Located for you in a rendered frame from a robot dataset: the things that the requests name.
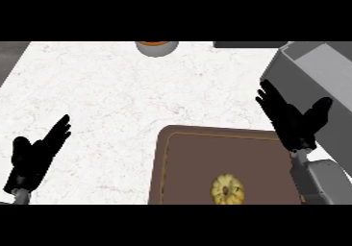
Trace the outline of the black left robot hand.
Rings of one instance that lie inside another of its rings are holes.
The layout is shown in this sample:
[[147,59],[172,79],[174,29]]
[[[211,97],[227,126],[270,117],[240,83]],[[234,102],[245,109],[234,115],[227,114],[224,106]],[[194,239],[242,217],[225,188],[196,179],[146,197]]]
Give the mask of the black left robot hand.
[[9,180],[3,190],[12,193],[15,189],[35,191],[48,174],[55,155],[72,135],[70,115],[66,114],[45,136],[35,143],[24,136],[14,140],[14,154]]

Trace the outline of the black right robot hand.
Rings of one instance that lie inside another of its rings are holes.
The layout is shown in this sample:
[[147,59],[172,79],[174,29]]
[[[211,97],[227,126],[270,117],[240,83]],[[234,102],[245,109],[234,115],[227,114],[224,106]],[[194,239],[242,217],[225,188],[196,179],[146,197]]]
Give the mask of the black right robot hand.
[[271,121],[283,146],[291,152],[317,149],[316,134],[329,123],[335,100],[323,97],[307,112],[289,104],[270,80],[261,81],[256,101]]

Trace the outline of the grey box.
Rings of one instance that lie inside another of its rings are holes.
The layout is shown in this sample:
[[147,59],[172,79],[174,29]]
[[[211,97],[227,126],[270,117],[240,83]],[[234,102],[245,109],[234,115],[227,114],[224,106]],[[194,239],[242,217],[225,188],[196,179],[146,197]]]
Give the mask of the grey box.
[[291,42],[279,49],[262,79],[301,112],[320,98],[333,98],[329,123],[316,137],[352,178],[352,41]]

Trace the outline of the brown tray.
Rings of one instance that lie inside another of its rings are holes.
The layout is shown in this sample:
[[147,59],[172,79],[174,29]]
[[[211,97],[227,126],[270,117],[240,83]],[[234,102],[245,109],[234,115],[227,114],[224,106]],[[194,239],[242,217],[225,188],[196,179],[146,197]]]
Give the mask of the brown tray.
[[211,205],[214,181],[231,174],[248,205],[298,205],[291,169],[274,131],[169,125],[159,132],[150,203]]

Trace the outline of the yellow squash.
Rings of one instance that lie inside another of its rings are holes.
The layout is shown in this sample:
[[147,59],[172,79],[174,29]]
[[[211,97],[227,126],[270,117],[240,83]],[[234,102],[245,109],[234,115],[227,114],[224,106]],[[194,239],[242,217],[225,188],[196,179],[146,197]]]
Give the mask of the yellow squash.
[[221,174],[212,183],[212,199],[217,205],[245,203],[245,185],[231,174]]

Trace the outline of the grey cup with orange content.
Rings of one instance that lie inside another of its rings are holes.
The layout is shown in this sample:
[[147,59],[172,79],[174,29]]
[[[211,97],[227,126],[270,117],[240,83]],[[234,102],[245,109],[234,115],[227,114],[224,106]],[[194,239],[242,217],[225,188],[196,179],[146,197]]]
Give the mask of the grey cup with orange content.
[[178,45],[180,45],[178,41],[168,41],[165,44],[157,45],[157,46],[143,44],[140,41],[137,41],[137,48],[140,52],[146,56],[153,57],[153,58],[168,56],[178,48]]

